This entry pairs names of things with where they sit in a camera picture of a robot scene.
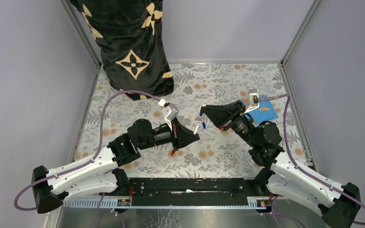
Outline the white pen red tip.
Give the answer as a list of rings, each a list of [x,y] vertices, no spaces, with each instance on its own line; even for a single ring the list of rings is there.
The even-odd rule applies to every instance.
[[[193,131],[193,134],[196,134],[198,129],[199,129],[199,126],[200,126],[200,123],[197,123],[196,126],[195,126],[195,129]]]

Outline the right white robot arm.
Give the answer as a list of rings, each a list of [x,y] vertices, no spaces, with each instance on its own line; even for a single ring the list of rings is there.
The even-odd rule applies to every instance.
[[[270,192],[289,198],[314,211],[331,228],[351,227],[360,205],[346,195],[360,200],[359,188],[350,182],[342,185],[292,161],[291,154],[280,146],[282,138],[277,125],[263,121],[254,126],[244,109],[244,104],[236,101],[203,105],[200,112],[219,130],[232,129],[251,147],[252,160],[262,167],[253,183],[254,191],[261,196]]]

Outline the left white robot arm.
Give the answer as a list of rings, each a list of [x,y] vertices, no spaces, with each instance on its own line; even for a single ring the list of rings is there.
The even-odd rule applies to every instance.
[[[149,120],[139,119],[97,156],[90,155],[52,169],[36,167],[32,181],[42,181],[32,188],[37,213],[51,212],[77,196],[110,192],[123,195],[128,191],[129,180],[121,166],[139,159],[140,150],[170,143],[177,151],[199,139],[197,133],[183,126],[177,118],[170,126],[164,123],[156,128]]]

